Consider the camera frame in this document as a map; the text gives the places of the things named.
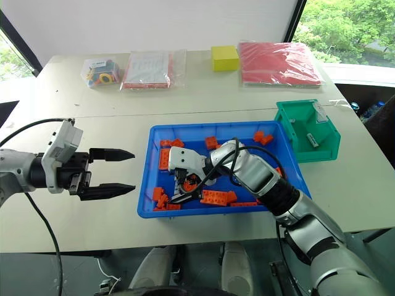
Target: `green foliage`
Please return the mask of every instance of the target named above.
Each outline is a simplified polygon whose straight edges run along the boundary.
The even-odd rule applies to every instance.
[[[395,63],[394,0],[308,0],[293,41],[306,43],[324,62]],[[387,53],[369,60],[366,45],[378,41]]]
[[[31,76],[31,70],[15,54],[16,48],[13,47],[14,52],[5,38],[0,32],[0,81]]]

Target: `clear plastic bag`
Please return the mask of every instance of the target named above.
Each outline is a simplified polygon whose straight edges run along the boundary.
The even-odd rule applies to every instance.
[[[303,43],[239,43],[243,85],[320,86],[324,84]]]
[[[173,88],[185,85],[186,50],[132,52],[120,89]]]
[[[120,69],[115,57],[100,57],[85,60],[81,77],[89,88],[99,85],[120,83]]]

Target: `yellow sponge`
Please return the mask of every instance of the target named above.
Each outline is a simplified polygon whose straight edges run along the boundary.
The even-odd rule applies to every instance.
[[[232,71],[239,69],[239,55],[233,45],[212,46],[211,61],[213,71]]]

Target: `orange lego brick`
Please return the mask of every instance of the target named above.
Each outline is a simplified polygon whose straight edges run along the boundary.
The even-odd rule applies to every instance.
[[[258,205],[257,202],[233,202],[230,204],[231,207],[251,207]]]
[[[169,155],[170,155],[170,148],[164,148],[160,150],[160,157],[159,157],[160,170],[167,170]]]
[[[190,185],[190,183],[188,181],[185,181],[184,184],[183,184],[183,188],[184,188],[185,191],[192,191],[197,186],[198,186],[197,184]]]
[[[172,141],[171,145],[175,146],[175,147],[181,147],[181,148],[184,148],[184,146],[185,146],[184,142],[181,141],[180,139],[176,139],[176,140]]]
[[[254,140],[254,142],[260,142],[263,138],[264,138],[264,132],[257,131],[252,139]]]
[[[161,147],[170,147],[172,145],[171,140],[161,140],[160,141],[160,146]]]
[[[227,205],[227,192],[203,190],[203,198],[200,200],[202,204],[206,205]]]
[[[208,137],[204,140],[206,142],[207,149],[216,149],[218,146],[217,138],[216,137]]]
[[[181,210],[181,205],[174,205],[172,203],[167,204],[167,210],[172,211],[172,210]]]
[[[260,143],[264,146],[269,144],[274,140],[273,136],[271,134],[268,134],[266,137],[264,137],[262,140],[260,140]]]
[[[237,196],[233,191],[228,192],[228,198],[227,198],[227,203],[230,204],[231,202],[236,202],[237,201]]]
[[[276,171],[280,174],[281,177],[283,176],[283,174],[282,174],[280,168],[277,167],[277,168],[276,168]]]
[[[165,190],[161,187],[155,187],[154,188],[154,195],[152,197],[152,200],[155,202],[158,202],[160,197],[165,194]]]
[[[159,201],[158,204],[156,205],[156,207],[158,208],[163,208],[165,207],[165,204],[168,202],[168,197],[166,194],[163,194],[159,197]]]

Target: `green storage box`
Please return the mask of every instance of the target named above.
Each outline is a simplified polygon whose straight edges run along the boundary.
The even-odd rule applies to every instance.
[[[317,100],[277,102],[277,106],[275,120],[283,126],[298,162],[337,158],[340,134]]]

